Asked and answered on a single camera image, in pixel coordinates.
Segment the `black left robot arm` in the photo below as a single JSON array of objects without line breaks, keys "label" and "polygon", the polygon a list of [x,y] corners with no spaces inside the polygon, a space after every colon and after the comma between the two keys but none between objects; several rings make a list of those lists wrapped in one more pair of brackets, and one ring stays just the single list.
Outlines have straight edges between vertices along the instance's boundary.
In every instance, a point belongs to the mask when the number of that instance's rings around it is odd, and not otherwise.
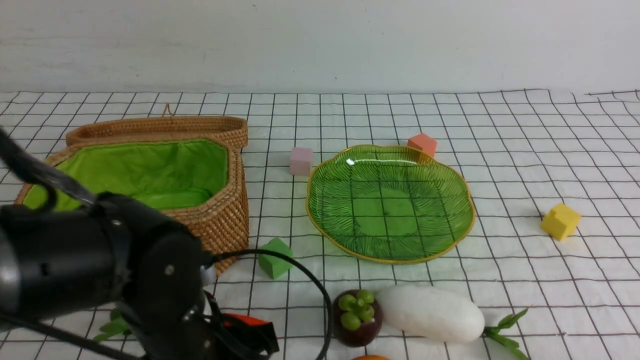
[{"label": "black left robot arm", "polygon": [[182,223],[122,195],[93,209],[1,208],[1,312],[29,321],[115,303],[146,360],[267,360],[271,323],[224,315]]}]

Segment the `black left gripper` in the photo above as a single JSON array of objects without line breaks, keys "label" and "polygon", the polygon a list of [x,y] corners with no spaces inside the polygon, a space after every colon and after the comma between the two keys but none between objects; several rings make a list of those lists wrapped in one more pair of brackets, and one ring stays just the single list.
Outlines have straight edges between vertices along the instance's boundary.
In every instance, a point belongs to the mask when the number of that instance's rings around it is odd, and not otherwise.
[{"label": "black left gripper", "polygon": [[272,322],[253,327],[228,317],[210,292],[182,313],[123,301],[118,310],[145,351],[143,360],[269,360],[280,351]]}]

